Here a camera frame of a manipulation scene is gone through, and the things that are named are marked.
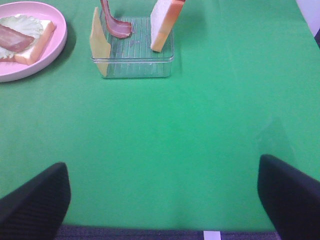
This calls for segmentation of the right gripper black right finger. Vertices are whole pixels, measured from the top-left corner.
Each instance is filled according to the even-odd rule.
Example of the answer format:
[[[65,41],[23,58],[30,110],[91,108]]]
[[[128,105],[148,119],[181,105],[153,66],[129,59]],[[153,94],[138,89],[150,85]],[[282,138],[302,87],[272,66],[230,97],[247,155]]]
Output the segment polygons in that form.
[[[320,238],[320,182],[283,160],[260,156],[257,193],[282,240]]]

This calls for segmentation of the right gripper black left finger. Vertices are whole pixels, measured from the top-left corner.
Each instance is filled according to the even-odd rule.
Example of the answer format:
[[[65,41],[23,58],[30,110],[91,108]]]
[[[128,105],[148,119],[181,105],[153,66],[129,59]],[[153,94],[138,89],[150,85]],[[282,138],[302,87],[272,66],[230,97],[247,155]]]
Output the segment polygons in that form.
[[[67,165],[57,162],[0,200],[2,240],[53,240],[71,202]]]

